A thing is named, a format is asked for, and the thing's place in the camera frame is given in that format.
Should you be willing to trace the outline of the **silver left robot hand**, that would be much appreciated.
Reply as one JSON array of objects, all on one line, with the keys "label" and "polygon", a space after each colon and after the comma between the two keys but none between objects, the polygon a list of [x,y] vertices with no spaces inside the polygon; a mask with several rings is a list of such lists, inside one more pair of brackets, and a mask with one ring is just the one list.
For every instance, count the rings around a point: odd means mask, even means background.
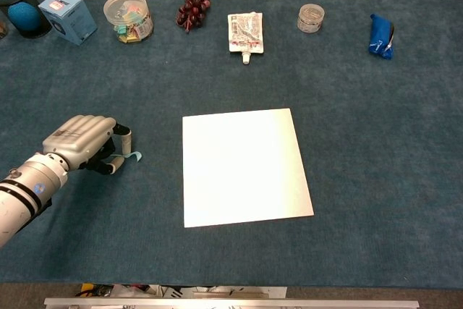
[{"label": "silver left robot hand", "polygon": [[77,115],[42,146],[45,155],[66,163],[69,171],[87,169],[110,175],[132,155],[132,131],[112,117]]}]

